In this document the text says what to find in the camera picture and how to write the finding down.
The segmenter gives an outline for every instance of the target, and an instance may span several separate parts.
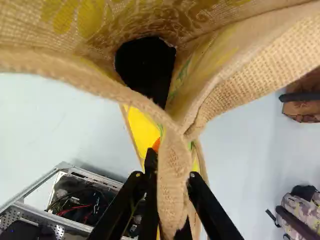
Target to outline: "burlap fabric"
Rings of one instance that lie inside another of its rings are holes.
[[[149,35],[177,48],[165,111],[127,88],[113,68],[123,42]],[[61,80],[163,125],[157,203],[167,239],[191,211],[187,143],[218,114],[318,65],[318,0],[0,0],[3,72]]]

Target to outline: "backpack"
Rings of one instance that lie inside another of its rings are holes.
[[[320,192],[314,186],[295,186],[275,208],[265,212],[289,240],[320,240]]]

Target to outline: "jute bag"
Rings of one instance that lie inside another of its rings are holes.
[[[122,43],[150,35],[177,49],[165,111],[126,87],[113,66]],[[166,239],[187,214],[198,237],[188,142],[215,116],[319,65],[318,0],[0,0],[3,72],[61,80],[162,125],[157,204]]]

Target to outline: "white wall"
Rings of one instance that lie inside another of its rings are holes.
[[[281,240],[265,210],[295,185],[320,188],[320,124],[281,114],[279,95],[216,117],[200,136],[211,190],[246,240]]]
[[[320,124],[283,116],[278,95],[216,117],[200,136],[211,189],[246,240],[281,240],[265,209],[294,185],[320,189]],[[116,103],[1,73],[0,204],[61,161],[123,177],[140,168]]]
[[[117,103],[0,73],[0,205],[61,161],[125,178],[141,169]]]

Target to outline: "metal frame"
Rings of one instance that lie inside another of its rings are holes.
[[[10,198],[2,206],[0,206],[0,228],[5,229],[15,220],[21,219],[35,224],[42,224],[51,227],[55,231],[58,240],[65,239],[63,237],[65,231],[72,231],[74,233],[78,233],[81,236],[88,236],[94,229],[92,226],[72,221],[64,217],[51,214],[44,210],[39,210],[35,207],[32,207],[24,203],[24,198],[26,198],[33,191],[35,191],[43,183],[45,183],[47,180],[49,180],[56,174],[57,176],[54,185],[59,181],[59,179],[62,176],[72,174],[77,178],[82,178],[86,181],[103,185],[104,187],[110,188],[116,192],[118,192],[123,186],[123,183],[121,182],[98,175],[96,173],[87,171],[79,167],[75,167],[69,163],[61,162],[52,170],[50,170],[45,175],[36,180],[34,183],[32,183],[30,186],[26,187],[21,192],[16,194],[14,197]],[[49,196],[48,205],[51,203],[53,199],[54,185],[52,186],[52,192]],[[122,237],[121,239],[131,240],[132,238]]]

